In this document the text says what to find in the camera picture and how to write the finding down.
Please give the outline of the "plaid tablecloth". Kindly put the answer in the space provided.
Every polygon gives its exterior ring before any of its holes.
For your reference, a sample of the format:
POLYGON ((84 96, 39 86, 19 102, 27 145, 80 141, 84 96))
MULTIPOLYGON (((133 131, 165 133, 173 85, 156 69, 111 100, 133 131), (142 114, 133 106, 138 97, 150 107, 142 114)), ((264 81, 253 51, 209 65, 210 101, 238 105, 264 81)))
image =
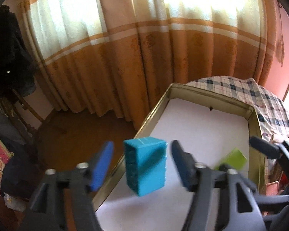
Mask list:
POLYGON ((187 85, 222 94, 254 107, 265 140, 269 141, 273 134, 289 137, 289 110, 280 98, 258 85, 253 78, 243 80, 214 76, 194 80, 187 85))

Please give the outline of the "teal toy brick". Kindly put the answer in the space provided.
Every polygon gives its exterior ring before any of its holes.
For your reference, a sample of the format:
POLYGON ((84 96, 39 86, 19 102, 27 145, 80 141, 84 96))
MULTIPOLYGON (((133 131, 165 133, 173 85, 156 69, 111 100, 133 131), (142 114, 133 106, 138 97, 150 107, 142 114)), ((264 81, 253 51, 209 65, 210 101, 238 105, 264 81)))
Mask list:
POLYGON ((128 187, 139 197, 164 187, 167 142, 143 137, 125 140, 123 144, 128 187))

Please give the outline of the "dark hanging coat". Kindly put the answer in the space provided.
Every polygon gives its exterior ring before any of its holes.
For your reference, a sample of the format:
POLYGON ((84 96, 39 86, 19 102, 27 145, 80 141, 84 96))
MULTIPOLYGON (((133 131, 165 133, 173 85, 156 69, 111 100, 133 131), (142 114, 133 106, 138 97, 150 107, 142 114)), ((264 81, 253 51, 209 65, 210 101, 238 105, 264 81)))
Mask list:
POLYGON ((15 95, 28 96, 35 92, 36 65, 25 47, 17 17, 9 6, 0 7, 0 98, 14 104, 15 95))

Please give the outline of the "lime green block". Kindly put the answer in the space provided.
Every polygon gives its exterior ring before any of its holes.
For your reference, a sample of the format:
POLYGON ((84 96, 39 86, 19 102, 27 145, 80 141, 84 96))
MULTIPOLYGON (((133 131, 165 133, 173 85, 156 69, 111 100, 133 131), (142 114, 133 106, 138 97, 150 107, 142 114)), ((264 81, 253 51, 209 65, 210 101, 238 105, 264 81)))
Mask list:
POLYGON ((234 148, 217 163, 214 169, 218 169, 222 164, 228 164, 236 170, 242 170, 246 163, 245 155, 238 148, 234 148))

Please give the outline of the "orange and cream curtain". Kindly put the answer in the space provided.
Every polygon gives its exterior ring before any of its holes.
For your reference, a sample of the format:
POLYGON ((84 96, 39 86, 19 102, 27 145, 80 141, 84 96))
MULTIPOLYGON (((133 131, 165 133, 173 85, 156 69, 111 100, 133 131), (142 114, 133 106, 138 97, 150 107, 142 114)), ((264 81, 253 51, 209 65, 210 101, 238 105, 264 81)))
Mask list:
POLYGON ((174 82, 265 84, 276 0, 22 0, 37 81, 57 110, 113 110, 140 128, 174 82))

